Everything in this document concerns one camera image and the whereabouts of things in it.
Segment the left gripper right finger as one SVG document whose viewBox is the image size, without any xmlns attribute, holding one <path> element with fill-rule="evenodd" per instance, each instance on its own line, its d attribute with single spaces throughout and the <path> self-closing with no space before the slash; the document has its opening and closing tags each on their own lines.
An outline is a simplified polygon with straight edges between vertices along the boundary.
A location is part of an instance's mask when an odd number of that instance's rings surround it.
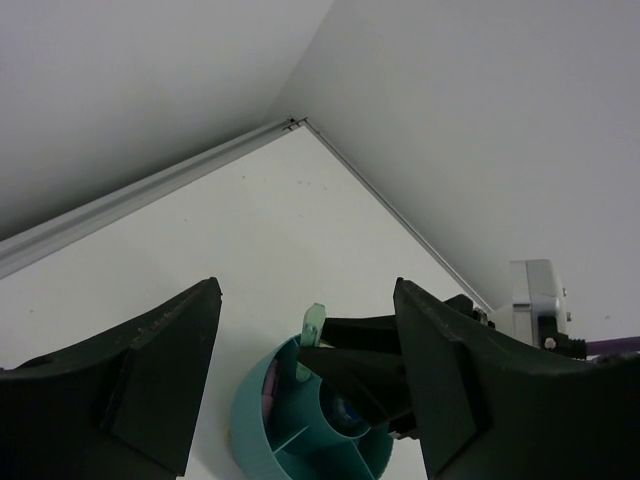
<svg viewBox="0 0 640 480">
<path fill-rule="evenodd" d="M 393 300 L 429 478 L 638 477 L 637 355 L 546 352 L 405 279 Z"/>
</svg>

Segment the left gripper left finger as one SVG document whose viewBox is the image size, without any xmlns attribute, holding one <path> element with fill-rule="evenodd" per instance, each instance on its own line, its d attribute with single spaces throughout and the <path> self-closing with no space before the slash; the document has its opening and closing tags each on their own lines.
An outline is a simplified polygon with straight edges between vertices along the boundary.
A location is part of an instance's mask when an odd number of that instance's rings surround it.
<svg viewBox="0 0 640 480">
<path fill-rule="evenodd" d="M 5 479 L 176 479 L 222 307 L 215 278 L 1 374 Z"/>
</svg>

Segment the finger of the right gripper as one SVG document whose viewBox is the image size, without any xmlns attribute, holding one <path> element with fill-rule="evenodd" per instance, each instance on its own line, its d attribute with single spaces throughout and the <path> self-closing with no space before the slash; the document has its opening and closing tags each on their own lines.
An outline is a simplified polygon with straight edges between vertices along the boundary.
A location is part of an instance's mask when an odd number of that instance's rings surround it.
<svg viewBox="0 0 640 480">
<path fill-rule="evenodd" d="M 404 361 L 399 355 L 364 350 L 302 347 L 298 360 L 349 401 L 370 426 L 413 414 Z"/>
<path fill-rule="evenodd" d="M 325 320 L 321 342 L 349 357 L 400 356 L 400 339 L 394 315 Z"/>
</svg>

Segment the clear blue-capped glue bottle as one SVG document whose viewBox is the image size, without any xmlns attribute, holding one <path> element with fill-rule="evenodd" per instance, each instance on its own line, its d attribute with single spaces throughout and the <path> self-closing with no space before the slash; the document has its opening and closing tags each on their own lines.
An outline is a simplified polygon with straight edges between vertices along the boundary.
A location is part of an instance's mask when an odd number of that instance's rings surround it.
<svg viewBox="0 0 640 480">
<path fill-rule="evenodd" d="M 364 424 L 352 403 L 340 396 L 334 396 L 329 401 L 329 417 L 335 428 L 355 429 Z"/>
</svg>

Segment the green highlighter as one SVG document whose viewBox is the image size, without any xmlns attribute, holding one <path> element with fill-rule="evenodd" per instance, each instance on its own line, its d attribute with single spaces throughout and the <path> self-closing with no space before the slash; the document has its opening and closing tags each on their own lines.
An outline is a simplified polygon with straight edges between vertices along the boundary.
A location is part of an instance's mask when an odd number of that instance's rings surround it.
<svg viewBox="0 0 640 480">
<path fill-rule="evenodd" d="M 314 303 L 305 312 L 299 339 L 299 351 L 303 347 L 318 347 L 321 342 L 322 330 L 326 320 L 326 307 Z M 300 361 L 296 365 L 296 380 L 306 382 L 311 377 L 311 370 Z"/>
</svg>

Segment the pink highlighter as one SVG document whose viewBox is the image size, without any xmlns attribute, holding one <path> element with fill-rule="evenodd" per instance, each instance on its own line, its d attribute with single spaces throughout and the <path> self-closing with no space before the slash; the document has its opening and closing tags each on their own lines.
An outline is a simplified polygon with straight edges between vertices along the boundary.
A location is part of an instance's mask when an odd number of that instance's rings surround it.
<svg viewBox="0 0 640 480">
<path fill-rule="evenodd" d="M 273 359 L 267 369 L 261 393 L 263 423 L 269 423 L 279 383 L 279 361 Z"/>
</svg>

